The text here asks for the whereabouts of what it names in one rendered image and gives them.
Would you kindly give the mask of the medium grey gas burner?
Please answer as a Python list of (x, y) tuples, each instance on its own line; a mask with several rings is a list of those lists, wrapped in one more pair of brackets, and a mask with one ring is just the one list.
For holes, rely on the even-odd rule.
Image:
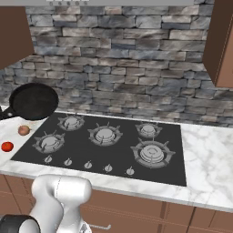
[(112, 127), (109, 124), (105, 126), (96, 125), (96, 128), (88, 129), (88, 132), (90, 133), (90, 141), (100, 147), (113, 146), (123, 136), (119, 126)]
[(33, 147), (42, 154), (55, 153), (65, 144), (65, 134), (58, 135), (44, 134), (42, 137), (36, 137)]

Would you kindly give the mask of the grey extractor hood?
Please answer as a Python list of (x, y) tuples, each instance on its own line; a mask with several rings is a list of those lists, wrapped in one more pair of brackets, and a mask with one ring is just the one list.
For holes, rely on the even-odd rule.
[(47, 5), (80, 6), (187, 6), (194, 0), (46, 0)]

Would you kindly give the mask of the black gas hob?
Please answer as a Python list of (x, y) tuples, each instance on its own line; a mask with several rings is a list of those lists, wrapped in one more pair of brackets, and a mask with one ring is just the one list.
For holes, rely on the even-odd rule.
[[(57, 125), (59, 123), (58, 118), (65, 118), (73, 115), (83, 117), (85, 120), (85, 124), (78, 130), (65, 131)], [(145, 138), (137, 133), (136, 125), (140, 123), (155, 124), (156, 122), (54, 113), (15, 153), (13, 160), (29, 164), (69, 168), (114, 177), (127, 177), (184, 187), (187, 184), (187, 179), (181, 126), (158, 123), (158, 125), (162, 127), (162, 131), (159, 135), (155, 138)], [(119, 126), (119, 130), (123, 136), (113, 146), (100, 147), (90, 141), (88, 129), (94, 129), (96, 125), (105, 126), (106, 124), (112, 127)], [(55, 153), (42, 154), (33, 147), (36, 137), (42, 137), (44, 134), (53, 134), (54, 132), (58, 135), (65, 134), (65, 144)], [(155, 140), (160, 143), (168, 142), (167, 147), (171, 151), (174, 151), (175, 155), (172, 156), (166, 167), (152, 169), (144, 167), (135, 161), (133, 150), (131, 149), (131, 147), (139, 143), (139, 140)], [(52, 161), (46, 164), (44, 159), (49, 155), (52, 156)], [(72, 160), (71, 166), (64, 165), (64, 162), (68, 158)], [(84, 164), (89, 160), (92, 162), (92, 167), (90, 169), (85, 169)], [(104, 170), (104, 167), (108, 164), (113, 167), (113, 170), (109, 173)], [(130, 167), (135, 170), (133, 176), (129, 176), (126, 173), (127, 169)]]

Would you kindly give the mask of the brown wall cupboard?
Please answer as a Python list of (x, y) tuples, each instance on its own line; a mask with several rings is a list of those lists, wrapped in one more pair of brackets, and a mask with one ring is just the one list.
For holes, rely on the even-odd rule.
[(215, 0), (203, 64), (215, 87), (233, 88), (233, 0)]
[(0, 6), (0, 69), (34, 53), (23, 6)]

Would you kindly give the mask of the brown cupboard front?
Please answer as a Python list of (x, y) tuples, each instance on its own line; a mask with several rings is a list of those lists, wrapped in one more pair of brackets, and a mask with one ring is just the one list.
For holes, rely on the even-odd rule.
[(233, 213), (163, 202), (160, 217), (193, 228), (233, 233)]
[(35, 205), (33, 179), (0, 174), (0, 215), (29, 214)]

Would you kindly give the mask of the black frying pan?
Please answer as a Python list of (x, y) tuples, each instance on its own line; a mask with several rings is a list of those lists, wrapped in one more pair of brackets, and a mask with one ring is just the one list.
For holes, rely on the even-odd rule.
[(29, 83), (16, 88), (9, 97), (9, 107), (0, 107), (0, 121), (12, 117), (36, 121), (50, 117), (58, 107), (56, 91), (47, 85)]

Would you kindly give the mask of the brown drawer front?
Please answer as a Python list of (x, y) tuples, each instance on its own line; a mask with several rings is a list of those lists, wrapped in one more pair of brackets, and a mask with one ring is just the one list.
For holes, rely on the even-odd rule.
[(109, 230), (91, 228), (93, 233), (164, 233), (162, 221), (117, 208), (87, 202), (81, 206), (81, 213), (88, 224), (112, 226)]

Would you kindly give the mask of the red tomato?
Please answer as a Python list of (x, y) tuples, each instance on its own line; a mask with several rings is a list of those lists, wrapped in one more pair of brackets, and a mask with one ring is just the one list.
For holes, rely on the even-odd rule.
[(13, 150), (14, 144), (10, 141), (6, 141), (2, 144), (1, 148), (4, 152), (10, 152)]

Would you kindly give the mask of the large grey gas burner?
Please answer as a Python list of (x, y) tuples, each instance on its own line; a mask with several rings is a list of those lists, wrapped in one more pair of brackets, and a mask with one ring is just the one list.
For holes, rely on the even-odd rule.
[(131, 147), (135, 157), (135, 161), (144, 167), (162, 168), (166, 167), (172, 156), (175, 155), (174, 151), (171, 151), (167, 147), (168, 142), (160, 143), (155, 140), (143, 141), (139, 140), (139, 143)]

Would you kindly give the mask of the small grey gas burner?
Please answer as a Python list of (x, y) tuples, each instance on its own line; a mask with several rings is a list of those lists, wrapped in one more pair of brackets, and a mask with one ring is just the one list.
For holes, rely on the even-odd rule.
[(155, 138), (162, 131), (162, 127), (160, 127), (158, 123), (140, 123), (136, 125), (136, 129), (137, 133), (145, 138)]
[(65, 118), (58, 118), (57, 124), (61, 129), (65, 131), (75, 131), (81, 128), (85, 124), (85, 120), (82, 116), (73, 115)]

